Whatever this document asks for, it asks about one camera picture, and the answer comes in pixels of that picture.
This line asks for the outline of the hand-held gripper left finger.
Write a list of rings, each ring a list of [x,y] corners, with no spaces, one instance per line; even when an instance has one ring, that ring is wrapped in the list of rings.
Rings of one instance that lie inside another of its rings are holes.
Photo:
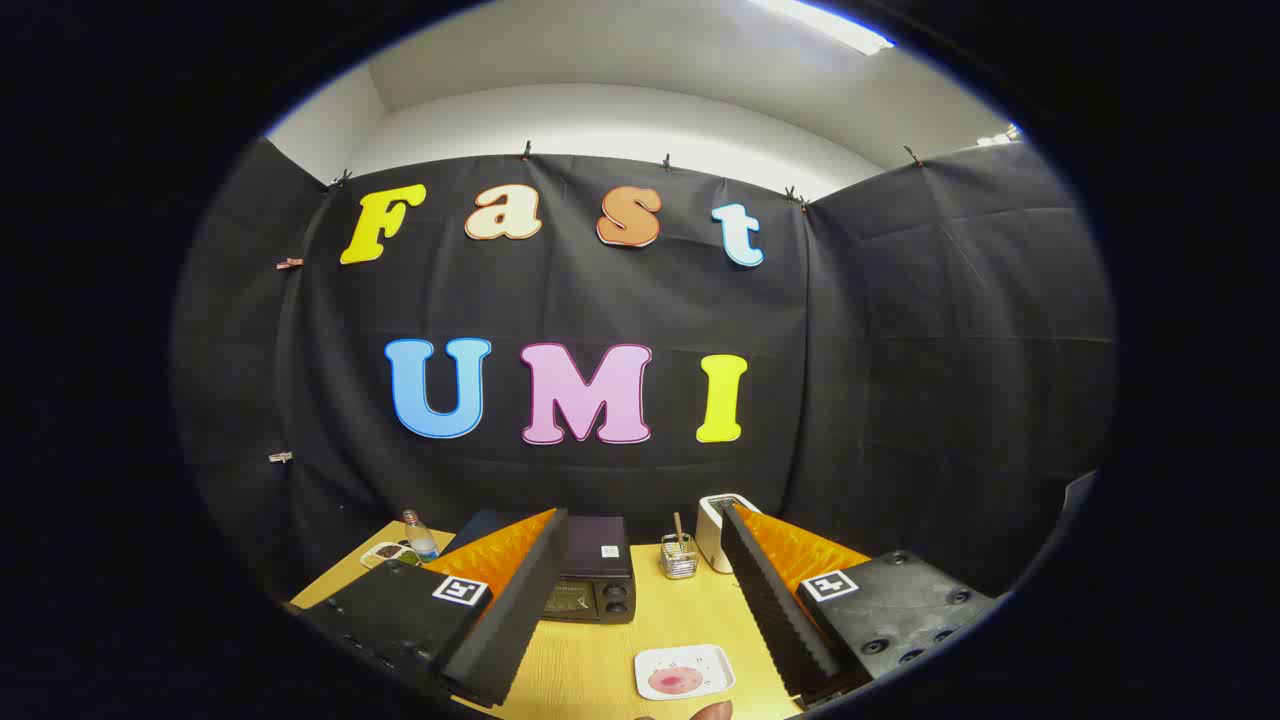
[[[300,621],[406,689],[502,705],[559,577],[567,519],[548,509],[426,565],[388,559]]]

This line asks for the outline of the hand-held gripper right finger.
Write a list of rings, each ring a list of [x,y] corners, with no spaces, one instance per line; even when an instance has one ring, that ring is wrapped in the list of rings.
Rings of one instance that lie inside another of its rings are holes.
[[[722,503],[719,515],[721,548],[803,708],[897,674],[997,603],[911,551],[869,557],[744,503]]]

